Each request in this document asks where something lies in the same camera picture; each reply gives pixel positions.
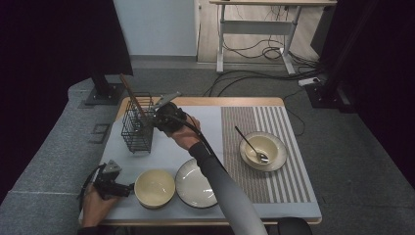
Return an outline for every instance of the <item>striped placemat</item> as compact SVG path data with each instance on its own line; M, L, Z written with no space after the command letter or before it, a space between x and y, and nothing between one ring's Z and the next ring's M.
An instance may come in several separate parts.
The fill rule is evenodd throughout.
M224 166L253 203L316 201L284 107L221 107L221 119ZM245 134L265 131L279 137L289 153L286 163L271 172L248 166L239 153L242 137L235 125Z

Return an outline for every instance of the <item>table leg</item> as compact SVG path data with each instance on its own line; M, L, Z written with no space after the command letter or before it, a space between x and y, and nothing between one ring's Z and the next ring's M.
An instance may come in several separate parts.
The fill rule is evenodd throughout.
M217 49L216 72L223 72L223 25L225 23L225 5L222 5L219 25L219 48Z
M291 43L293 42L293 37L294 37L294 33L296 32L297 24L299 23L300 13L301 13L301 6L297 6L296 15L291 24L290 33L288 34L287 40L284 42L284 48L280 49L281 56L287 68L288 74L296 73L294 71L293 64L291 62L292 58L288 53L290 52L290 46L291 46Z

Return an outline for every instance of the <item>gray sleeve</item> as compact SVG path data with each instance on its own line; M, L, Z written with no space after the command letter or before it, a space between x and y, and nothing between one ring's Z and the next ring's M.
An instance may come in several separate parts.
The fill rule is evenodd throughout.
M265 235L266 229L244 191L223 169L220 162L208 154L204 145L192 146L189 153L195 157L202 173L236 235Z

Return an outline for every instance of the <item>white wall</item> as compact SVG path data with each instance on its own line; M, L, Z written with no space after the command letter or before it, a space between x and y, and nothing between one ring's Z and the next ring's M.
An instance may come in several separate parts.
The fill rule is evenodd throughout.
M114 2L130 55L197 55L198 0Z

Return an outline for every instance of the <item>wooden desk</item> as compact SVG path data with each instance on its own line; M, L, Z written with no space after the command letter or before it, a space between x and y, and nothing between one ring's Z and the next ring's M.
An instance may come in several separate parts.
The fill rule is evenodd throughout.
M219 26L219 48L217 50L216 71L223 72L223 34L265 34L287 35L284 48L280 49L281 56L288 74L296 73L288 54L296 32L302 6L335 6L335 0L209 0L210 4L221 6ZM225 7L227 5L257 5L257 6L297 6L295 18L292 22L257 22L257 21L227 21Z
M129 98L125 98L120 105L101 164L114 160L122 168L116 182L124 185L134 182L141 172L151 168L162 168L174 177L191 157L164 133L155 129L151 153L133 154L128 151L120 135L122 115L128 101ZM265 224L275 224L277 218L283 216L302 217L310 224L321 221L321 211L280 98L177 97L173 103L201 121L202 132L210 146L231 177L252 200ZM261 130L279 136L290 154L286 164L272 172L250 168L236 152L241 137L234 131L234 125L243 127L247 132ZM195 209L184 204L175 194L166 206L148 210L139 204L132 193L120 200L103 224L163 226L228 223L219 206Z

